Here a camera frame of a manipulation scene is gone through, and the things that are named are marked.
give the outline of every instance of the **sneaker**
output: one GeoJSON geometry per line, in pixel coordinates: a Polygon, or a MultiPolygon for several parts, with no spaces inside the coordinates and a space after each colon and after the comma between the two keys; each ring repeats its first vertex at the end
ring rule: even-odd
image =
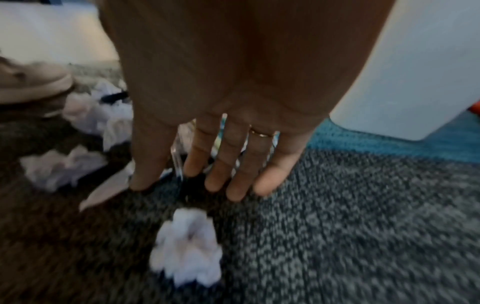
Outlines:
{"type": "Polygon", "coordinates": [[[0,105],[24,103],[68,91],[72,75],[48,63],[19,64],[0,56],[0,105]]]}

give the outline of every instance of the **wedding band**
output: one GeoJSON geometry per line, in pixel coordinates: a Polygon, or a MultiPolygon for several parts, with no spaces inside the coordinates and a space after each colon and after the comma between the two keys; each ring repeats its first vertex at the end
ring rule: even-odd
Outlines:
{"type": "Polygon", "coordinates": [[[260,133],[260,132],[258,132],[258,131],[255,131],[255,129],[252,128],[252,127],[250,127],[250,133],[255,134],[255,135],[257,135],[257,136],[260,136],[260,137],[273,137],[273,136],[275,135],[275,133],[273,133],[273,134],[271,134],[271,135],[270,135],[270,134],[260,133]]]}

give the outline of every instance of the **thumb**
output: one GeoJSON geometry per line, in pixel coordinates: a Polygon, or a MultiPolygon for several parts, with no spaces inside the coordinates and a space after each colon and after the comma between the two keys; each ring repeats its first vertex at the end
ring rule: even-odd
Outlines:
{"type": "Polygon", "coordinates": [[[131,190],[142,191],[158,181],[170,157],[177,129],[178,126],[165,124],[134,103],[131,153],[135,172],[130,181],[131,190]]]}

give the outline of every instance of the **shoe sole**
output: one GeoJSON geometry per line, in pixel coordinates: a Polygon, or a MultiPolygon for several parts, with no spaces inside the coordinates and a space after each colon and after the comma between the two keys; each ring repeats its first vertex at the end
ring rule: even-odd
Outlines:
{"type": "Polygon", "coordinates": [[[74,85],[69,74],[46,85],[21,89],[0,89],[0,105],[20,104],[36,101],[68,91],[74,85]]]}

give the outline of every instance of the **white crumpled paper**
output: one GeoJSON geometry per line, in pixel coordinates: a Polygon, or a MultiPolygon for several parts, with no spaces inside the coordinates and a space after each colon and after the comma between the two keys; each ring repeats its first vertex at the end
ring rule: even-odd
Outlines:
{"type": "Polygon", "coordinates": [[[103,150],[108,151],[132,138],[132,105],[122,101],[112,105],[99,102],[101,97],[121,91],[107,80],[100,80],[91,94],[70,93],[61,114],[77,130],[102,136],[103,150]]]}
{"type": "MultiPolygon", "coordinates": [[[[80,203],[78,209],[80,212],[84,211],[87,208],[100,205],[112,197],[126,191],[129,188],[130,177],[135,171],[135,162],[130,161],[124,169],[112,175],[109,179],[104,181],[100,186],[98,186],[88,198],[80,203]]],[[[160,179],[170,175],[172,169],[165,169],[160,175],[160,179]]]]}
{"type": "Polygon", "coordinates": [[[150,268],[165,272],[175,286],[197,281],[210,287],[222,277],[222,248],[213,220],[203,210],[180,208],[160,228],[150,254],[150,268]]]}
{"type": "Polygon", "coordinates": [[[75,187],[80,178],[104,167],[107,161],[100,153],[79,145],[69,155],[50,150],[40,156],[22,157],[20,164],[35,187],[55,192],[67,184],[75,187]]]}

